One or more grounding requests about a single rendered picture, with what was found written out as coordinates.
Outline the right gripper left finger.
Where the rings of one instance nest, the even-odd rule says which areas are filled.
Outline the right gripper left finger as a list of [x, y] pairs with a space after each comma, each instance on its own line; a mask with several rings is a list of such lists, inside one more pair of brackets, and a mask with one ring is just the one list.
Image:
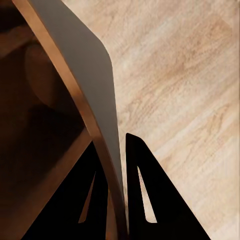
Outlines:
[[[86, 221], [79, 223], [93, 178]], [[106, 240], [108, 188], [92, 141], [21, 240]]]

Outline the trash can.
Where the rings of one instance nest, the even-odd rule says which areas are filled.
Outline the trash can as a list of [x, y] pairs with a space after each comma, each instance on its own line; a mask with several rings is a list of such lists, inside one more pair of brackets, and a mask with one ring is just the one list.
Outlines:
[[62, 0], [0, 0], [0, 240], [24, 237], [91, 142], [108, 183], [105, 240], [129, 240], [106, 47]]

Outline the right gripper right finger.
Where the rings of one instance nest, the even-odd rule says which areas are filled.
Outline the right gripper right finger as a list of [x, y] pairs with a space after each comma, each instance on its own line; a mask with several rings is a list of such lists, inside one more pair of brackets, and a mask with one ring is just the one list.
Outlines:
[[[211, 240], [146, 143], [125, 136], [128, 240]], [[147, 222], [138, 167], [157, 223]]]

